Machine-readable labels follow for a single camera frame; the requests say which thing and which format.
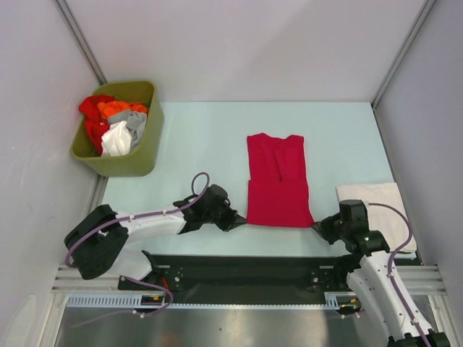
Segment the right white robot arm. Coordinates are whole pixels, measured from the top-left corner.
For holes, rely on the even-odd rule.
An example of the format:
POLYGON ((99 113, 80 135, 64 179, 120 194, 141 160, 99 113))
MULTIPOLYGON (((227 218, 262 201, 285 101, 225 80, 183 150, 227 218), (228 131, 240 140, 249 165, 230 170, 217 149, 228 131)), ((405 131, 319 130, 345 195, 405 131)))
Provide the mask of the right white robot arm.
POLYGON ((344 242, 349 254, 336 259, 334 283, 354 292, 387 346, 451 345, 424 318, 396 269, 394 258, 411 241, 411 231, 392 251, 384 235, 370 229, 367 204, 361 200, 342 200, 337 214, 313 228, 330 245, 344 242))

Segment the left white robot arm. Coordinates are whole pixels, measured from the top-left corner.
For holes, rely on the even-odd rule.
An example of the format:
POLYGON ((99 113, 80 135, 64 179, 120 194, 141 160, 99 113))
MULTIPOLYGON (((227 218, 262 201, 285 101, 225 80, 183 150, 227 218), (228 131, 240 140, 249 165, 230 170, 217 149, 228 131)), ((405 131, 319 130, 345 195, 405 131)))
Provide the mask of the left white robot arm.
POLYGON ((125 215, 110 205, 100 205, 65 237, 65 261, 77 268, 84 280, 111 273, 133 278, 150 289, 158 284, 160 272, 149 252, 131 249, 130 245, 156 236, 197 231, 205 224, 228 232, 246 225, 247 220, 231 207, 227 192, 217 184, 162 211, 125 215))

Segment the crimson red t shirt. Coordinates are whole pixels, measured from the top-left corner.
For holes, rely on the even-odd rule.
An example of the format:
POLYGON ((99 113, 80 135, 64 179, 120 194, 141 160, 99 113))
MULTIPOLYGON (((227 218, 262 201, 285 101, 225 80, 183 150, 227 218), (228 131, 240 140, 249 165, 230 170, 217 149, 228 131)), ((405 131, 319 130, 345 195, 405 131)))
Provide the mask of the crimson red t shirt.
POLYGON ((247 138, 250 180, 247 221, 257 226, 309 228, 305 138, 254 134, 247 138))

